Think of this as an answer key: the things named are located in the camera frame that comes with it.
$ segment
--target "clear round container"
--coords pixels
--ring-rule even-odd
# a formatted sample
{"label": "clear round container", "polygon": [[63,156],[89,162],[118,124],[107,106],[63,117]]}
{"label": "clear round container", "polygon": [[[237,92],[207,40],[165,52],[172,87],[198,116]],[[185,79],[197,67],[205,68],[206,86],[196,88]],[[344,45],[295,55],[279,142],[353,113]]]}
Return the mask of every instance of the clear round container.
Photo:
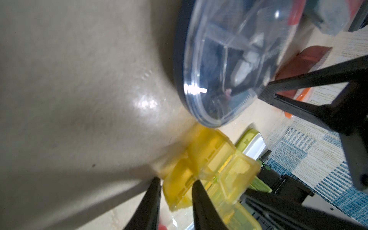
{"label": "clear round container", "polygon": [[[196,0],[192,9],[183,3],[178,30],[187,31],[183,58],[174,56],[174,62],[183,61],[177,68],[182,76],[175,78],[182,77],[176,79],[179,95],[202,125],[228,123],[264,90],[289,36],[296,2]],[[176,39],[182,35],[177,31]]]}

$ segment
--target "plastic container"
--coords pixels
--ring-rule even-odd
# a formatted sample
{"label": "plastic container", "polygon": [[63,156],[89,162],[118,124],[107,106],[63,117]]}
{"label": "plastic container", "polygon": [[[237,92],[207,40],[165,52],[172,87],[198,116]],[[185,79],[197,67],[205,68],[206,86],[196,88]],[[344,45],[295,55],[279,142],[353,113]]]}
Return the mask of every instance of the plastic container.
{"label": "plastic container", "polygon": [[257,130],[251,128],[240,138],[236,144],[236,148],[253,160],[258,160],[263,150],[266,148],[266,144],[262,135]]}
{"label": "plastic container", "polygon": [[229,229],[261,230],[239,204],[239,198],[261,166],[237,151],[222,132],[203,129],[163,181],[171,211],[192,205],[192,185],[201,180],[219,216]]}
{"label": "plastic container", "polygon": [[228,123],[263,91],[304,4],[304,0],[183,2],[174,78],[184,105],[202,125]]}

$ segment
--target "orange object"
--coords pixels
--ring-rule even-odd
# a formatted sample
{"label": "orange object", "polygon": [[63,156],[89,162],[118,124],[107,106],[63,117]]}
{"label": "orange object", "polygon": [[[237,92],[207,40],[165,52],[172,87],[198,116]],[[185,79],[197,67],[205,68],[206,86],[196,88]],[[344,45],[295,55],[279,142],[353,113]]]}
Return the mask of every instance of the orange object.
{"label": "orange object", "polygon": [[[301,102],[304,98],[305,98],[305,96],[307,95],[307,93],[309,92],[309,90],[310,90],[311,88],[305,88],[302,92],[301,92],[301,94],[296,98],[296,100],[297,101],[299,101],[299,102]],[[288,113],[288,112],[285,112],[285,117],[287,117],[287,118],[291,118],[293,115],[291,114],[291,113]]]}

